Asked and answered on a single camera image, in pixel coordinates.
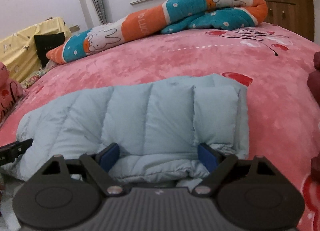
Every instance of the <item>pink blanket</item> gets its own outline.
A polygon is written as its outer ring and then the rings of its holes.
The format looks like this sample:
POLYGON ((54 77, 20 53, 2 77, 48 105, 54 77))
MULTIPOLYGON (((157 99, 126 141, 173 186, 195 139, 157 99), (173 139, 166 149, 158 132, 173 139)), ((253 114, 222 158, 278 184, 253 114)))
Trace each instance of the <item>pink blanket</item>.
POLYGON ((129 42, 49 71, 0 129, 0 145, 15 140, 24 114, 75 90, 219 73, 249 86, 250 158, 265 155, 303 192, 306 210, 298 228, 318 231, 320 185, 309 175, 310 160, 320 151, 320 108, 307 78, 319 51, 320 46, 267 23, 129 42))

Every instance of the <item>pink pillow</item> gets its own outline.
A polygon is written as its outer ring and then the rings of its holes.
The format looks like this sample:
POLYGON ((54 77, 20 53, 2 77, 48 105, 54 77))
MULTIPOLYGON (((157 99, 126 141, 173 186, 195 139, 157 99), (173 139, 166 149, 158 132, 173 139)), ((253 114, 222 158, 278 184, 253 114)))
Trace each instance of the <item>pink pillow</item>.
POLYGON ((24 95, 25 91, 20 83, 9 78, 7 67, 0 62, 0 122, 24 95))

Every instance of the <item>cartoon rabbit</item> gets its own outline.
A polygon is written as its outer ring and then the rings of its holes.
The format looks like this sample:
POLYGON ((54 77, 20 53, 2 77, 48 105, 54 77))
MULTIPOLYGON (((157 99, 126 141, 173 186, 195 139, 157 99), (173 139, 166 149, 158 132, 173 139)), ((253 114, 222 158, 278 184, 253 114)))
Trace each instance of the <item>cartoon rabbit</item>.
POLYGON ((206 0, 208 10, 223 7, 236 7, 236 6, 246 6, 245 2, 239 0, 206 0))
POLYGON ((100 31, 108 31, 110 29, 110 25, 112 25, 112 24, 114 24, 114 23, 107 23, 107 24, 102 24, 102 25, 93 27, 90 30, 90 32, 87 33, 87 35, 90 36, 90 35, 94 35, 97 32, 100 32, 100 31))
POLYGON ((109 48, 114 47, 115 45, 113 44, 121 40, 119 37, 110 37, 110 35, 113 35, 116 32, 117 29, 115 28, 109 30, 90 31, 83 43, 84 52, 92 53, 94 51, 108 49, 106 48, 107 45, 112 45, 109 48))

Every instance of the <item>red heart print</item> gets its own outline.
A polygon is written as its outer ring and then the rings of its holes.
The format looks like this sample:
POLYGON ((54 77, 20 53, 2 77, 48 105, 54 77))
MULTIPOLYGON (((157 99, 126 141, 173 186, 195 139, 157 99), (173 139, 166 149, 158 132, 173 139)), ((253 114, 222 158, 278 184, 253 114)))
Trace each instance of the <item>red heart print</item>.
POLYGON ((309 175, 302 184, 302 194, 305 200, 306 206, 314 213, 312 220, 313 230, 319 230, 320 228, 320 185, 317 182, 313 182, 311 175, 309 175))
POLYGON ((206 32, 205 34, 219 36, 219 35, 223 35, 223 34, 225 34, 225 33, 226 33, 226 32, 223 32, 223 31, 211 31, 211 32, 206 32))
POLYGON ((36 94, 38 94, 43 89, 43 86, 41 86, 37 91, 36 94))
POLYGON ((1 92, 1 96, 3 99, 5 99, 7 96, 9 96, 9 91, 4 89, 2 92, 1 92))
POLYGON ((271 44, 271 46, 276 47, 276 48, 280 48, 283 51, 288 51, 289 48, 287 46, 281 45, 281 44, 271 44))
POLYGON ((226 78, 234 79, 237 82, 239 82, 242 85, 245 85, 247 87, 249 87, 251 85, 251 83, 253 82, 252 78, 250 78, 246 75, 242 75, 240 73, 236 73, 236 72, 224 72, 224 73, 222 73, 222 76, 224 76, 226 78))

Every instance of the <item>yellow cloth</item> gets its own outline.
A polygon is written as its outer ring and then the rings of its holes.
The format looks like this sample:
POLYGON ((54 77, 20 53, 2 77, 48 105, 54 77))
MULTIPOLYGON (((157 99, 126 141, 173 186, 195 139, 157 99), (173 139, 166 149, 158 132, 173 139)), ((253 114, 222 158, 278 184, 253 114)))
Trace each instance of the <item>yellow cloth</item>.
POLYGON ((0 61, 10 71, 10 78, 22 82, 32 72, 41 67, 38 59, 34 35, 57 34, 64 32, 65 38, 71 37, 68 26, 61 17, 56 17, 32 25, 3 40, 0 40, 0 61))

